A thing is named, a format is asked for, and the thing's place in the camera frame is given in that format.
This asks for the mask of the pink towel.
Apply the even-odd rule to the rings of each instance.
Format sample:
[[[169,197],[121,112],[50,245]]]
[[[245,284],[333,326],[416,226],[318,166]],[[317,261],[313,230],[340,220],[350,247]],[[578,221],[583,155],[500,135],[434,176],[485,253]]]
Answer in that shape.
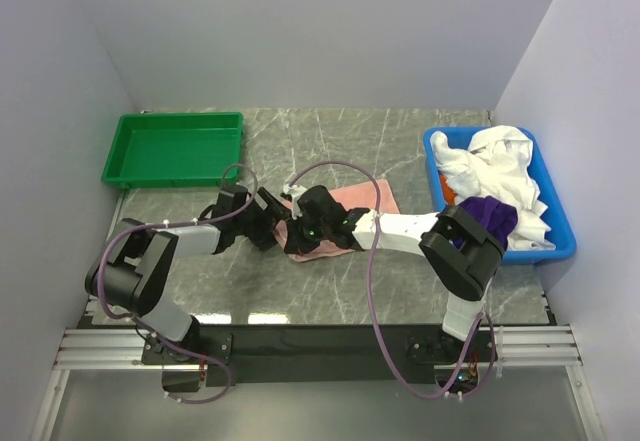
[[[378,186],[381,192],[380,210],[383,213],[399,214],[399,208],[394,198],[391,186],[386,179],[378,179]],[[350,185],[342,188],[330,190],[331,196],[347,210],[359,207],[373,209],[375,207],[376,192],[371,182]],[[286,225],[280,221],[275,229],[274,236],[281,248],[284,248],[287,241]],[[289,257],[298,263],[308,262],[320,258],[337,257],[350,254],[351,250],[341,249],[328,240],[323,240],[320,245],[308,254],[289,254]]]

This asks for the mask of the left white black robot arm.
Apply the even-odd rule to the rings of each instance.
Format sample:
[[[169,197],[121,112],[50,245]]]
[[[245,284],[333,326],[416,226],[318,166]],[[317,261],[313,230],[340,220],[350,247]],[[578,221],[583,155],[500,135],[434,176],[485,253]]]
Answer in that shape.
[[[216,201],[196,220],[177,228],[146,228],[140,221],[122,219],[110,237],[117,240],[109,254],[101,254],[85,277],[85,290],[106,304],[134,315],[166,339],[165,349],[177,362],[193,361],[210,350],[201,341],[200,323],[165,293],[175,260],[216,255],[241,236],[261,251],[276,244],[274,230],[289,209],[260,187],[257,197],[233,184],[221,189]]]

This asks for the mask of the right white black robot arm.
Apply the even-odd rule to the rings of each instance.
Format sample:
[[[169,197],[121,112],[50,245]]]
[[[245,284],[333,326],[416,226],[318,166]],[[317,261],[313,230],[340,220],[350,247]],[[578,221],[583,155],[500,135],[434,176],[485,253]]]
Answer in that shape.
[[[329,242],[345,250],[377,248],[425,257],[449,292],[441,351],[462,360],[474,350],[471,327],[505,249],[464,208],[422,215],[347,209],[321,185],[287,186],[281,197],[291,203],[284,215],[287,254],[309,254]]]

